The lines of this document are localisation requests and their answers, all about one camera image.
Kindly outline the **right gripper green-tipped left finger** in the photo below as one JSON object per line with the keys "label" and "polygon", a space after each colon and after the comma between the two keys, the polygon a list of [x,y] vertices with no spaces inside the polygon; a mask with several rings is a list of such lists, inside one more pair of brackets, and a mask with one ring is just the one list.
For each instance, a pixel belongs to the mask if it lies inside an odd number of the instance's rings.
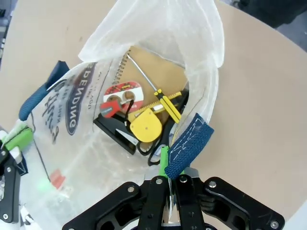
{"label": "right gripper green-tipped left finger", "polygon": [[142,185],[125,182],[105,198],[67,222],[64,230],[122,230],[138,220],[139,230],[160,230],[169,196],[168,179],[163,175],[168,164],[168,150],[161,149],[159,174]]}

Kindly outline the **right gripper grey-tipped right finger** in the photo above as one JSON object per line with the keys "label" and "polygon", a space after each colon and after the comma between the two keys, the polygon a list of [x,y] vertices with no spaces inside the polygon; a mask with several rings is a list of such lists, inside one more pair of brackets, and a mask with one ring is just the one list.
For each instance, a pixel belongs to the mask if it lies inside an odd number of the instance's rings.
{"label": "right gripper grey-tipped right finger", "polygon": [[211,216],[232,230],[281,230],[284,217],[219,177],[202,181],[196,169],[176,179],[176,199],[183,230],[215,227],[205,223]]}

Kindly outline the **grey-tipped finger of the left gripper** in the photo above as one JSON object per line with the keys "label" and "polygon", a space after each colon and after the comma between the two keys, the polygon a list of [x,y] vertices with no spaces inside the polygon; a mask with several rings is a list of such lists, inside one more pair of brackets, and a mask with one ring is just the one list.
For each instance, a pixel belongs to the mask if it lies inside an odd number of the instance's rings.
{"label": "grey-tipped finger of the left gripper", "polygon": [[19,193],[21,176],[18,164],[22,157],[18,147],[0,153],[0,178],[4,179],[3,198],[0,201],[0,219],[6,223],[19,222]]}

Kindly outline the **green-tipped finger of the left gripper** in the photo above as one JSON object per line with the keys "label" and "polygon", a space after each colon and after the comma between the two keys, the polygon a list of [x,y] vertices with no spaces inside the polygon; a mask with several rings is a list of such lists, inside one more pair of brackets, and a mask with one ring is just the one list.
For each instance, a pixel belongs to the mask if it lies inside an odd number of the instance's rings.
{"label": "green-tipped finger of the left gripper", "polygon": [[33,141],[33,131],[31,128],[22,130],[19,134],[4,144],[7,150],[13,150],[18,147],[19,150],[24,150]]}

